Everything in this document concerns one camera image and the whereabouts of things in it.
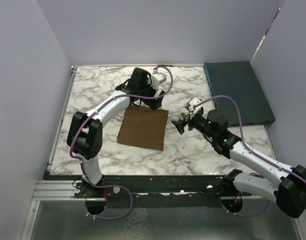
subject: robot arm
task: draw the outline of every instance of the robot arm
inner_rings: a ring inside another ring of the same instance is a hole
[[[160,72],[150,74],[146,70],[136,67],[131,78],[117,86],[108,99],[86,113],[78,111],[73,115],[67,137],[67,144],[69,146],[72,145],[73,139],[81,125],[88,117],[94,114],[84,126],[86,130],[83,130],[78,135],[73,149],[73,152],[83,159],[85,173],[91,182],[97,184],[103,176],[97,158],[97,154],[103,144],[103,127],[116,114],[138,100],[137,96],[154,97],[159,85],[165,81],[166,76]],[[163,97],[143,99],[142,102],[152,110],[156,110],[161,107],[162,99]]]
[[[199,103],[201,100],[192,98],[186,105],[189,113],[182,113],[182,119],[172,121],[179,133],[184,133],[186,125],[189,130],[198,130],[217,153],[248,166],[264,177],[258,178],[234,169],[224,178],[231,187],[275,202],[287,215],[299,217],[306,209],[306,184],[282,169],[306,180],[306,168],[300,165],[293,168],[253,150],[247,144],[245,147],[240,137],[227,130],[228,121],[221,111],[211,110],[204,118],[203,108],[193,107]]]

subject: gray wall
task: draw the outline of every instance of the gray wall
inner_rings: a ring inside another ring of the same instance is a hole
[[[70,72],[36,1],[0,0],[0,240],[21,237]]]
[[[251,60],[279,0],[37,0],[74,65]]]
[[[285,2],[252,65],[276,117],[277,158],[306,167],[306,0]]]

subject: brown square fabric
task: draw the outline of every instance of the brown square fabric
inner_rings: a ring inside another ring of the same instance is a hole
[[[117,142],[144,149],[164,149],[167,110],[130,106],[117,136]]]

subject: marble table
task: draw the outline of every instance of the marble table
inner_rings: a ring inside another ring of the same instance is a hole
[[[152,72],[153,67],[142,67]],[[134,66],[82,66],[78,68],[69,103],[60,131],[51,168],[52,175],[80,175],[79,162],[70,158],[66,139],[72,116],[76,111],[86,112],[105,100],[115,86],[127,80]],[[219,175],[238,168],[251,172],[246,166],[218,155],[198,131],[180,135],[171,120],[177,120],[185,104],[192,97],[207,99],[211,96],[203,67],[170,67],[174,76],[171,92],[162,103],[169,110],[164,151],[143,149],[117,143],[117,134],[124,112],[119,113],[103,129],[103,146],[99,162],[107,175]],[[162,85],[166,90],[167,82]],[[204,105],[204,112],[214,109],[213,102]],[[254,149],[272,156],[264,126],[244,126],[246,142]],[[239,135],[239,128],[230,128]]]

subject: white marble surface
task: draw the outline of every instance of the white marble surface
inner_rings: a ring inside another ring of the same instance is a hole
[[[152,72],[152,67],[142,67]],[[67,134],[73,114],[86,112],[105,100],[115,86],[127,80],[134,67],[79,67],[72,88],[69,104],[55,152],[52,175],[80,175],[78,161],[70,158],[66,145]],[[173,89],[162,103],[169,110],[164,151],[143,149],[117,143],[117,134],[124,112],[119,113],[103,130],[103,146],[99,162],[103,174],[107,175],[218,175],[227,174],[234,168],[251,172],[246,166],[218,155],[203,136],[196,130],[180,135],[171,120],[177,120],[185,104],[193,96],[201,99],[210,97],[202,67],[170,67],[174,76]],[[169,86],[168,79],[162,88]],[[213,102],[204,105],[204,112],[214,109]],[[230,128],[239,135],[239,128]],[[243,127],[246,142],[262,153],[272,156],[263,126]]]

